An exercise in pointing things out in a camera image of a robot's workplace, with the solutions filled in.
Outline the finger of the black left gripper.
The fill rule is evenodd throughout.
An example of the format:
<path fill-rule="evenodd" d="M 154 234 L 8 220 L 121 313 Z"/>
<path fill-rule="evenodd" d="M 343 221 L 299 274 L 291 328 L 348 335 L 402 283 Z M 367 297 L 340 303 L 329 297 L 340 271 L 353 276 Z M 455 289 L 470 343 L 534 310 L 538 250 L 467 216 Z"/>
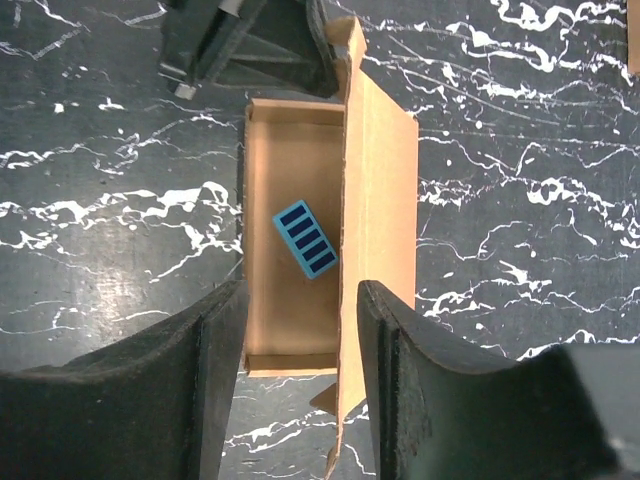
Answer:
<path fill-rule="evenodd" d="M 204 82 L 329 98 L 337 59 L 322 1 L 168 1 L 158 73 L 179 98 Z"/>

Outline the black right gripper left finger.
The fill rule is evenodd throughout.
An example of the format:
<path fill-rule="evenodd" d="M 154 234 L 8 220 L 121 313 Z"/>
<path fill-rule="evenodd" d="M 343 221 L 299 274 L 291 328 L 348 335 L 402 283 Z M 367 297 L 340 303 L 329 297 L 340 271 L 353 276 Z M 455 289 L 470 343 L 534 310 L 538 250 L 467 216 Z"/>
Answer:
<path fill-rule="evenodd" d="M 247 325 L 229 281 L 62 366 L 1 375 L 5 479 L 214 479 Z"/>

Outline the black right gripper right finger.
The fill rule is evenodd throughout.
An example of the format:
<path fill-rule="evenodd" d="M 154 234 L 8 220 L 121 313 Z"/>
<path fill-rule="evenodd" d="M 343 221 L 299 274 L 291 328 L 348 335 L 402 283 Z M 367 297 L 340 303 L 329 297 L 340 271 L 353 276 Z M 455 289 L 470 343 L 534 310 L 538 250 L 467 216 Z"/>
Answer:
<path fill-rule="evenodd" d="M 357 321 L 381 479 L 635 479 L 639 348 L 562 344 L 515 361 L 367 280 Z"/>

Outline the blue slotted plastic block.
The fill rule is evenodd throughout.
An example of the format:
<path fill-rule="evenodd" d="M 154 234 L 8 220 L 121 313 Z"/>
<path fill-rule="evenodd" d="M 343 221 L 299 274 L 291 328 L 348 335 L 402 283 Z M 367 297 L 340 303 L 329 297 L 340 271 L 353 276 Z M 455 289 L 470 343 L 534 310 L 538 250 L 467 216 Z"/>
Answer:
<path fill-rule="evenodd" d="M 318 278 L 337 264 L 336 250 L 304 200 L 293 203 L 272 220 L 308 279 Z"/>

